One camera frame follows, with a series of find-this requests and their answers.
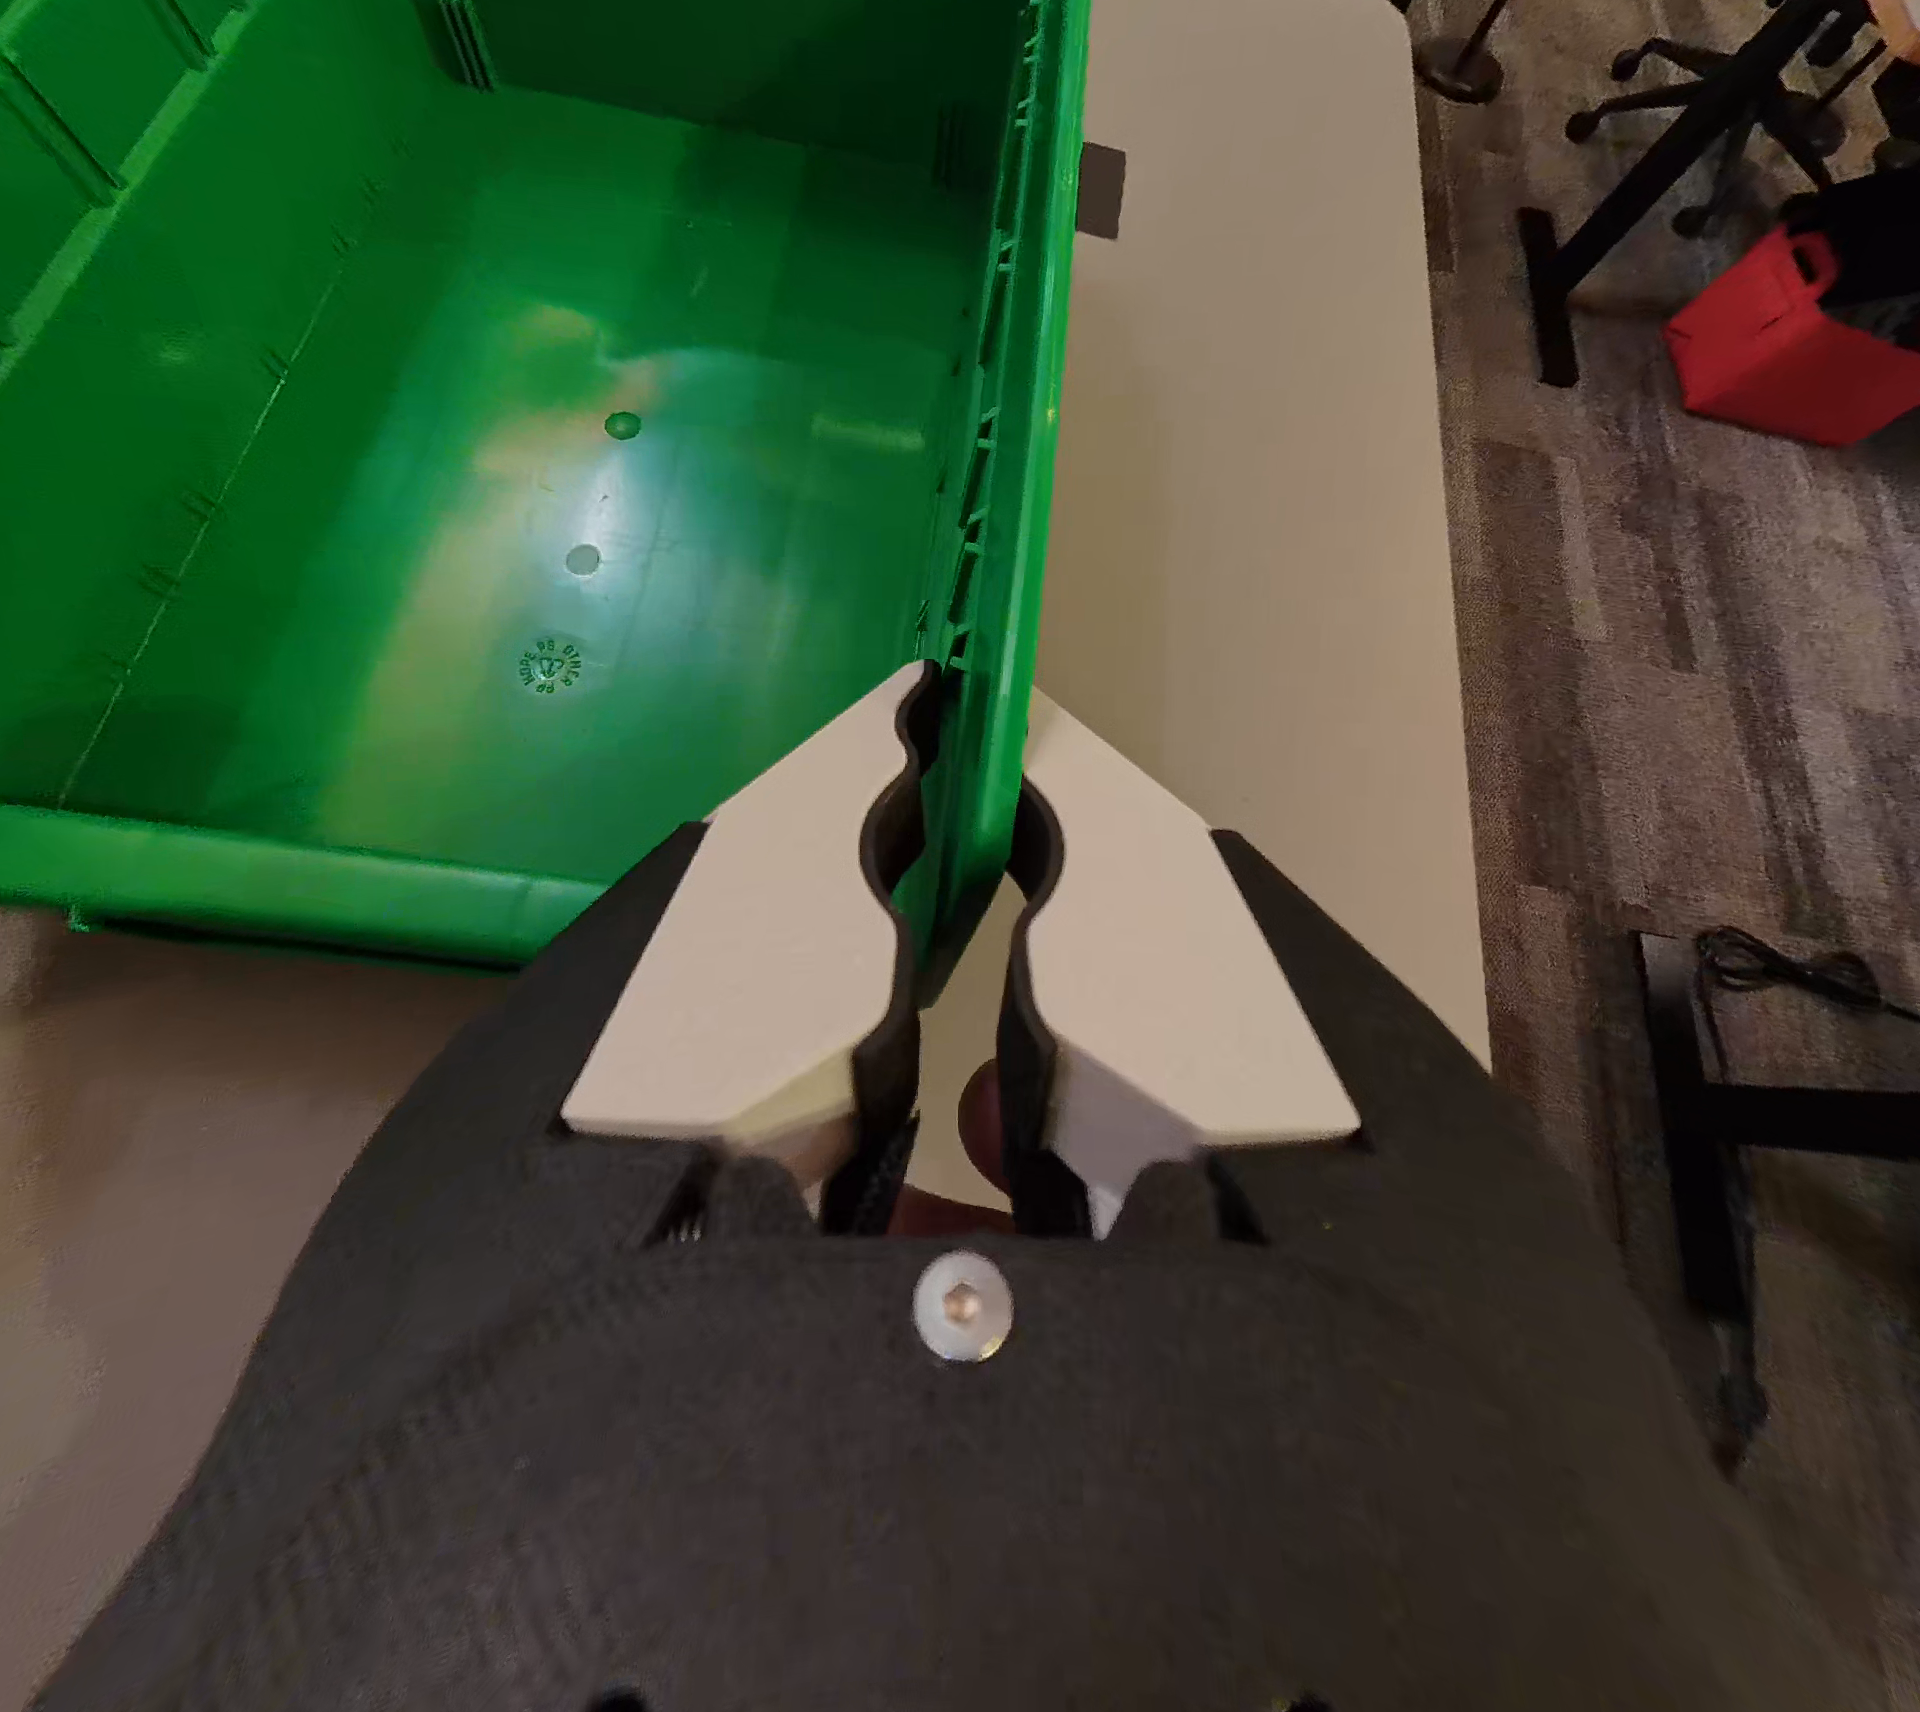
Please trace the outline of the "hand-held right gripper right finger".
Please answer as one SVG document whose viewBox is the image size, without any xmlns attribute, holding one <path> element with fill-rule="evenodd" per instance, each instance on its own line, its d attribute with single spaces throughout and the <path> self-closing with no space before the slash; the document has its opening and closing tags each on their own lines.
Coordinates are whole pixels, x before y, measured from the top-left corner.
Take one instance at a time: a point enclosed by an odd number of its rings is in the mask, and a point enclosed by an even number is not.
<svg viewBox="0 0 1920 1712">
<path fill-rule="evenodd" d="M 995 1086 L 1021 1233 L 1101 1241 L 1152 1166 L 1357 1132 L 1212 829 L 1040 692 L 1006 874 Z"/>
</svg>

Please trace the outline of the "green plastic bin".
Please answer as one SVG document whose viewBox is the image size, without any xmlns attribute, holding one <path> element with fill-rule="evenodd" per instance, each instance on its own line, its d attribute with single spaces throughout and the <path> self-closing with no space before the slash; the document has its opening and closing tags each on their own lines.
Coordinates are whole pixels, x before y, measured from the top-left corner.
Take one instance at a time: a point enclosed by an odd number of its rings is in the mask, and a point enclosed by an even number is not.
<svg viewBox="0 0 1920 1712">
<path fill-rule="evenodd" d="M 4 905 L 508 970 L 931 662 L 956 945 L 1090 18 L 4 0 Z"/>
</svg>

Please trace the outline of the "red bag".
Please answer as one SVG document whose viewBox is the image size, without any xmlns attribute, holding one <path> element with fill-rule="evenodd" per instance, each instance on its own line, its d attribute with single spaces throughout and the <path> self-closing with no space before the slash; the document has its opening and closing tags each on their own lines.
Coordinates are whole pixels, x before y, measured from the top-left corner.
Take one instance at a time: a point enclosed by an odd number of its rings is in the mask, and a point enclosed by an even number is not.
<svg viewBox="0 0 1920 1712">
<path fill-rule="evenodd" d="M 1839 321 L 1824 236 L 1774 230 L 1663 326 L 1686 414 L 1847 450 L 1918 408 L 1918 355 Z"/>
</svg>

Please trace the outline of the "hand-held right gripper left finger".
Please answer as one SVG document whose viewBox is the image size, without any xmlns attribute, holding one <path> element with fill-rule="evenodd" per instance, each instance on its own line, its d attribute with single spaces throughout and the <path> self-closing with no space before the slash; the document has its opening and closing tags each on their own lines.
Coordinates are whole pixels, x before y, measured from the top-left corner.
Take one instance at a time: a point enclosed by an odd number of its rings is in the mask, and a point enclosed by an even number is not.
<svg viewBox="0 0 1920 1712">
<path fill-rule="evenodd" d="M 885 1230 L 916 1137 L 916 939 L 940 670 L 909 662 L 697 827 L 564 1126 L 779 1163 L 831 1234 Z"/>
</svg>

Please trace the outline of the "black bag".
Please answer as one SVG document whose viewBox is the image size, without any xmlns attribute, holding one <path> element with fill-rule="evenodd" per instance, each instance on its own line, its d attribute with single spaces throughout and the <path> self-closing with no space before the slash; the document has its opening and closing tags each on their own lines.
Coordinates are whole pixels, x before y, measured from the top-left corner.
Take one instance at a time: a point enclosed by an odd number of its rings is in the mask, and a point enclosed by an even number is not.
<svg viewBox="0 0 1920 1712">
<path fill-rule="evenodd" d="M 1918 349 L 1918 167 L 1876 171 L 1817 194 L 1814 230 L 1838 271 L 1822 309 L 1843 326 Z"/>
</svg>

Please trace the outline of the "black table leg frame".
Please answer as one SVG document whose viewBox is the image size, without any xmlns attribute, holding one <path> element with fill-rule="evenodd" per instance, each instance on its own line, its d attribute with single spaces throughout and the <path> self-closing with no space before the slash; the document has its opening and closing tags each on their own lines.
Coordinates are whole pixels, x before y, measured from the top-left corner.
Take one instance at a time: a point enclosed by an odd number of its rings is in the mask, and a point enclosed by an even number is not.
<svg viewBox="0 0 1920 1712">
<path fill-rule="evenodd" d="M 1633 931 L 1680 1287 L 1715 1339 L 1715 1464 L 1735 1475 L 1767 1422 L 1757 1342 L 1754 1150 L 1913 1163 L 1915 1093 L 1755 1084 L 1730 1075 L 1715 998 L 1788 989 L 1865 1021 L 1913 1025 L 1864 957 L 1789 956 L 1737 928 Z"/>
</svg>

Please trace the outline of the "black office chair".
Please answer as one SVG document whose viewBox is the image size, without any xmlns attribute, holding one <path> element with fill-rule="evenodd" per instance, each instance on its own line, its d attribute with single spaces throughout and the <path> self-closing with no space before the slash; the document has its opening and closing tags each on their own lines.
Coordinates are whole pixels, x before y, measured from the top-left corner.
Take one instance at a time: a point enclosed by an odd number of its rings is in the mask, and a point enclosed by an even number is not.
<svg viewBox="0 0 1920 1712">
<path fill-rule="evenodd" d="M 1714 124 L 1692 148 L 1697 157 L 1720 143 L 1712 191 L 1682 208 L 1670 230 L 1684 239 L 1701 238 L 1728 209 L 1737 188 L 1745 148 L 1763 132 L 1800 169 L 1811 188 L 1833 185 L 1828 171 L 1830 145 L 1816 140 L 1819 103 L 1786 85 L 1795 58 L 1811 67 L 1841 60 L 1874 21 L 1867 0 L 1766 0 L 1767 21 L 1737 51 L 1684 45 L 1650 36 L 1619 51 L 1611 63 L 1614 83 L 1631 80 L 1649 60 L 1673 67 L 1680 80 L 1663 89 L 1620 93 L 1575 110 L 1564 127 L 1571 143 L 1590 140 L 1611 118 L 1642 110 L 1714 113 Z"/>
</svg>

